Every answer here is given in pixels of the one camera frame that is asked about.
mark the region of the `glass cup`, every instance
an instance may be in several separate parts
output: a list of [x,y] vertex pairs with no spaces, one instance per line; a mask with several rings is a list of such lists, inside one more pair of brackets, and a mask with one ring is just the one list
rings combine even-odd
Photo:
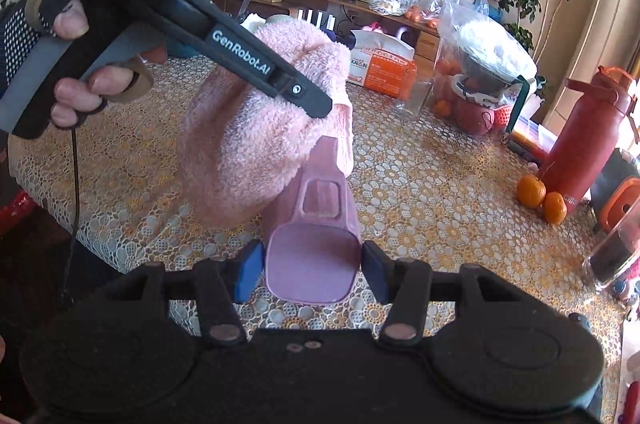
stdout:
[[415,70],[407,70],[398,99],[394,102],[395,113],[415,121],[420,117],[420,110],[432,85],[433,78],[417,76]]
[[596,291],[606,289],[640,256],[640,199],[584,260],[582,272]]

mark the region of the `tissue box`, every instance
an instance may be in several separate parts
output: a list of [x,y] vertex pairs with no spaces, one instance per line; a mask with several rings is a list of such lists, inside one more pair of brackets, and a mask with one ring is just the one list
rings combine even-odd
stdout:
[[356,45],[351,50],[348,81],[391,97],[411,86],[417,75],[414,48],[405,42],[365,30],[352,31]]

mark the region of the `orange box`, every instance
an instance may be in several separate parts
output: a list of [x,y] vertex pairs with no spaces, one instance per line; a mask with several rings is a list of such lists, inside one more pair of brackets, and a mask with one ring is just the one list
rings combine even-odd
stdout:
[[379,48],[354,48],[348,80],[388,96],[406,97],[417,76],[415,61]]

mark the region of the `pink fluffy towel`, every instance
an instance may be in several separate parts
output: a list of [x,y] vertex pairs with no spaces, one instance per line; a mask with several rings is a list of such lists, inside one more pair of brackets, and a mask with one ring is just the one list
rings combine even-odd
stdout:
[[340,170],[353,171],[353,106],[345,83],[350,52],[306,22],[267,24],[256,36],[334,101],[311,119],[215,66],[188,107],[178,155],[186,195],[208,227],[248,222],[296,176],[323,135],[338,139]]

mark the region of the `human hand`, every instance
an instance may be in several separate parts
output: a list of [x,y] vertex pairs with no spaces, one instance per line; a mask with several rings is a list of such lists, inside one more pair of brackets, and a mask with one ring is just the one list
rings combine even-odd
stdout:
[[[71,0],[53,24],[53,31],[64,40],[74,40],[87,33],[87,23],[80,0]],[[153,63],[165,63],[166,49],[158,47],[141,54]],[[93,112],[102,104],[101,96],[114,96],[123,92],[133,79],[133,71],[108,65],[95,71],[87,83],[62,78],[55,86],[56,104],[51,109],[51,120],[60,128],[73,127],[78,122],[77,112]]]

